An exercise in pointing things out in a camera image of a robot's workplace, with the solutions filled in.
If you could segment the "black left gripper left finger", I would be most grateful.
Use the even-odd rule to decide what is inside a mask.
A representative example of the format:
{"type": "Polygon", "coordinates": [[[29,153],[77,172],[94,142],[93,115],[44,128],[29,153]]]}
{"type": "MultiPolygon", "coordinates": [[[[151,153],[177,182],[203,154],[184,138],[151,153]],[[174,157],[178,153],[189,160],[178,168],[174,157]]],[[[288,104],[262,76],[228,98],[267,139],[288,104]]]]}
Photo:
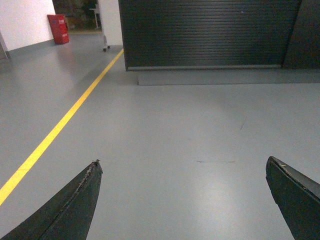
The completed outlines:
{"type": "Polygon", "coordinates": [[[98,202],[103,170],[97,159],[3,240],[85,240],[98,202]]]}

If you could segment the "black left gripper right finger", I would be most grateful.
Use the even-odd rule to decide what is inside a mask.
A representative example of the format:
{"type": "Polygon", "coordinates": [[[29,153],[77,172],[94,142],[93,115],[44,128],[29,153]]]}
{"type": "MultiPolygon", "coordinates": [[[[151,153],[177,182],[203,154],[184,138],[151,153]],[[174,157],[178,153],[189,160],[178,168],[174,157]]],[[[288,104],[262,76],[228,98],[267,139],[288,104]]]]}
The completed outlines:
{"type": "Polygon", "coordinates": [[[296,240],[320,238],[320,184],[287,163],[270,156],[266,181],[296,240]]]}

